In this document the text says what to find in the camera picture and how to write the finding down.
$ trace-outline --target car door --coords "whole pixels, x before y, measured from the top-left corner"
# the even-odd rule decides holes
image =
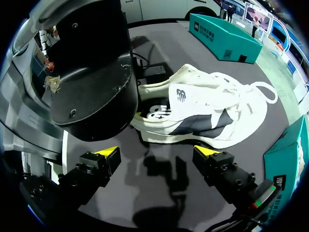
[[[185,18],[187,0],[140,0],[143,20]]]
[[[127,23],[142,21],[140,0],[120,0],[121,9],[126,13]]]

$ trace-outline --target exhibition booth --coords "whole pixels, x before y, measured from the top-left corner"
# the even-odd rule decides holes
[[[260,26],[255,32],[257,38],[276,57],[281,57],[291,72],[294,82],[294,94],[302,113],[307,113],[309,105],[309,59],[304,44],[297,38],[295,31],[259,4],[245,4],[239,0],[223,0],[222,7],[234,9],[232,24],[252,33],[253,18],[259,19]]]

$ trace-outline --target new balance logo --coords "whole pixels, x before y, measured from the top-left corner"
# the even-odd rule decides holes
[[[184,92],[183,90],[178,89],[178,90],[177,90],[177,95],[178,95],[177,99],[178,99],[180,102],[184,102],[184,100],[185,100],[185,98],[186,98],[185,92]]]

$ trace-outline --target person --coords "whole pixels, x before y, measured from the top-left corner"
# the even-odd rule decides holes
[[[253,29],[252,29],[252,37],[254,38],[255,35],[255,31],[258,29],[258,27],[260,26],[259,20],[258,18],[255,16],[253,18]]]
[[[233,13],[234,13],[233,7],[229,5],[227,9],[227,21],[232,22]]]

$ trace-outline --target black mount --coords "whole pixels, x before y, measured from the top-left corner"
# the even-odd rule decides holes
[[[276,199],[281,188],[274,186],[268,179],[257,185],[255,174],[240,168],[234,162],[234,156],[226,151],[212,151],[211,154],[205,151],[211,150],[195,146],[192,161],[206,183],[210,187],[215,186],[224,199],[236,207],[233,216],[225,221],[230,226],[228,231],[251,231],[259,222],[263,224],[267,220],[264,212]],[[218,223],[207,231],[223,225]]]
[[[45,176],[29,175],[20,190],[27,203],[47,227],[74,222],[75,212],[89,202],[99,187],[105,187],[121,163],[120,149],[107,155],[87,152],[80,163],[66,175],[60,174],[59,185]]]

